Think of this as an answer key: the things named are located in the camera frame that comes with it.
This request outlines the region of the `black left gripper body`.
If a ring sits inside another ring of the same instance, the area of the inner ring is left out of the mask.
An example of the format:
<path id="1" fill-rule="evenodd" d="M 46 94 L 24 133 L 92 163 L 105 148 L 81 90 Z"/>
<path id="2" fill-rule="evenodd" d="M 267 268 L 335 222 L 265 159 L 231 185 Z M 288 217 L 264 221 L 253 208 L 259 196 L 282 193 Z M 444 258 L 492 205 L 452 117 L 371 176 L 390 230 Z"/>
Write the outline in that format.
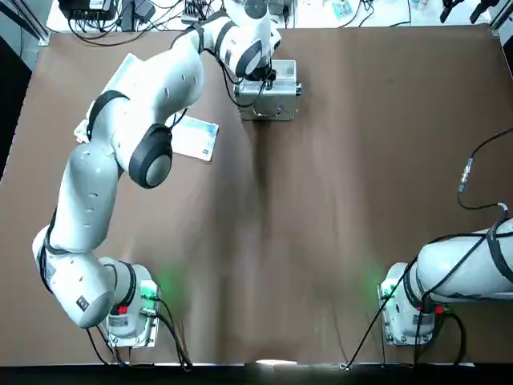
<path id="1" fill-rule="evenodd" d="M 277 72 L 271 66 L 258 67 L 250 74 L 244 77 L 245 80 L 251 82 L 274 81 Z"/>

